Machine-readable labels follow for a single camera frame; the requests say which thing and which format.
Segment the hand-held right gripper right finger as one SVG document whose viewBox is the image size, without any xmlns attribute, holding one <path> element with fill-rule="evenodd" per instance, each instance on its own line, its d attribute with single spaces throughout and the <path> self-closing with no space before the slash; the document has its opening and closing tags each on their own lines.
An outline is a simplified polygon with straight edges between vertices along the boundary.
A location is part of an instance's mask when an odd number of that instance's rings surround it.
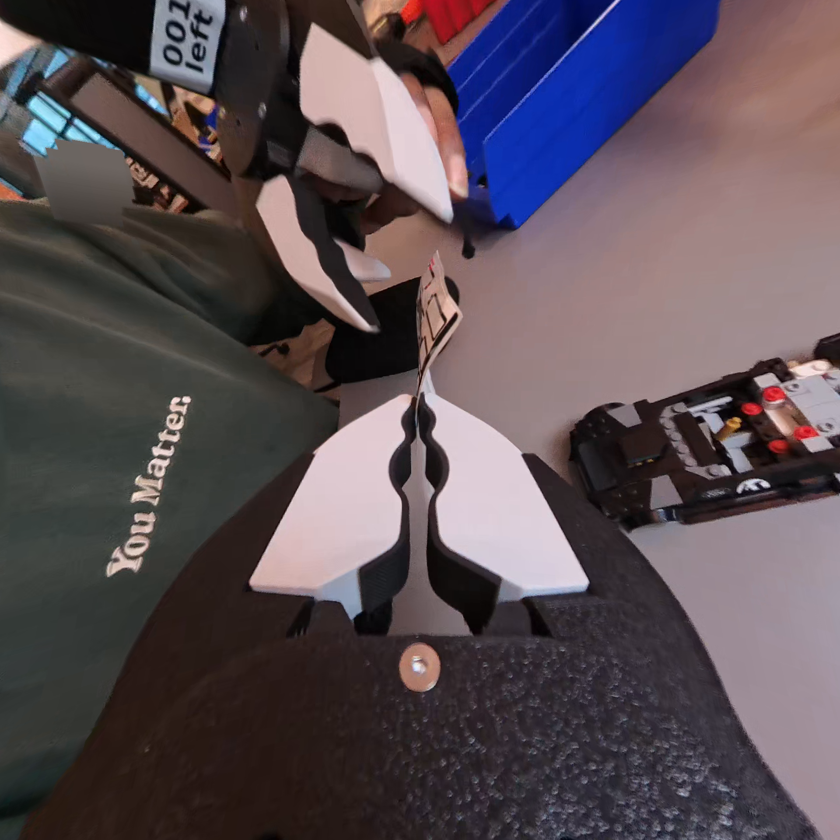
<svg viewBox="0 0 840 840">
<path fill-rule="evenodd" d="M 585 592 L 589 578 L 524 454 L 440 395 L 421 401 L 426 478 L 434 489 L 428 558 L 490 583 L 489 604 Z"/>
</svg>

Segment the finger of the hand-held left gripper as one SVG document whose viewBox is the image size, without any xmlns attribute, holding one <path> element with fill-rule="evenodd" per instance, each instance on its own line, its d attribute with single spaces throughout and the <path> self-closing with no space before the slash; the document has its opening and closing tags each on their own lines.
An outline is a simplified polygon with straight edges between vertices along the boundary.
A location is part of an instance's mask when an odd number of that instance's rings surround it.
<svg viewBox="0 0 840 840">
<path fill-rule="evenodd" d="M 284 269 L 310 298 L 359 331 L 381 330 L 364 286 L 390 279 L 391 271 L 330 233 L 321 198 L 309 185 L 279 175 L 262 186 L 255 209 Z"/>
<path fill-rule="evenodd" d="M 308 130 L 297 168 L 373 194 L 393 186 L 445 224 L 454 211 L 438 148 L 409 91 L 382 60 L 311 24 L 299 60 Z"/>
</svg>

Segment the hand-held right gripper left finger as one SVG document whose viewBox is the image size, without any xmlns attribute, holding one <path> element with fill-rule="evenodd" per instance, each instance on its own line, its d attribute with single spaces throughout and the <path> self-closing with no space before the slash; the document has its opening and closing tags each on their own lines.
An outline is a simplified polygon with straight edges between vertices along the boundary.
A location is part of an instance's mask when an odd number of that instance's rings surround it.
<svg viewBox="0 0 840 840">
<path fill-rule="evenodd" d="M 302 460 L 302 477 L 248 584 L 372 613 L 404 587 L 416 399 L 398 395 Z"/>
</svg>

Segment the sticker sheet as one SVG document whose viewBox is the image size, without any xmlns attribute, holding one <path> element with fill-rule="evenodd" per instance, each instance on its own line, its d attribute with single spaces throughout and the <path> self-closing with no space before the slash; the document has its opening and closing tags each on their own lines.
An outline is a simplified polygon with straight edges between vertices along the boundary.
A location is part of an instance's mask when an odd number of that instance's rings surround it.
<svg viewBox="0 0 840 840">
<path fill-rule="evenodd" d="M 450 341 L 462 318 L 459 304 L 447 283 L 440 254 L 435 251 L 420 278 L 416 295 L 416 398 L 423 393 L 433 362 Z"/>
</svg>

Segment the black lego car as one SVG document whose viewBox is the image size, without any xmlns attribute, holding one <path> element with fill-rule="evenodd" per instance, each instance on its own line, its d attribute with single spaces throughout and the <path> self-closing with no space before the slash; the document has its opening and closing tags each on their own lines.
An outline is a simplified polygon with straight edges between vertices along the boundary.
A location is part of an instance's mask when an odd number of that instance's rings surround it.
<svg viewBox="0 0 840 840">
<path fill-rule="evenodd" d="M 839 335 L 811 359 L 650 402 L 610 402 L 570 432 L 587 499 L 627 531 L 715 521 L 839 493 Z"/>
</svg>

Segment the person's left hand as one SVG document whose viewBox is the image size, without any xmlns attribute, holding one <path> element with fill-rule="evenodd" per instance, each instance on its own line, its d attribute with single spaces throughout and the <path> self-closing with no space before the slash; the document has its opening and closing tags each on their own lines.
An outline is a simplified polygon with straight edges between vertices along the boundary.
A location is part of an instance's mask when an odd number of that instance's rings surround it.
<svg viewBox="0 0 840 840">
<path fill-rule="evenodd" d="M 452 203 L 466 200 L 469 194 L 466 153 L 454 110 L 443 91 L 425 86 L 414 74 L 402 73 L 401 80 L 437 146 Z M 421 209 L 410 196 L 389 185 L 382 194 L 371 198 L 361 213 L 360 234 L 372 235 L 396 219 L 416 215 Z"/>
</svg>

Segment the red plastic bin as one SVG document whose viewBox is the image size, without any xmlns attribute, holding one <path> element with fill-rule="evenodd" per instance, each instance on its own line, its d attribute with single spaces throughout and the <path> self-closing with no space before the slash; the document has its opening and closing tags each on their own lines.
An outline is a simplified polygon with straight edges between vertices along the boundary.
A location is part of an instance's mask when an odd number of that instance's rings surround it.
<svg viewBox="0 0 840 840">
<path fill-rule="evenodd" d="M 405 26 L 426 18 L 437 42 L 446 45 L 496 1 L 407 1 L 398 13 Z"/>
</svg>

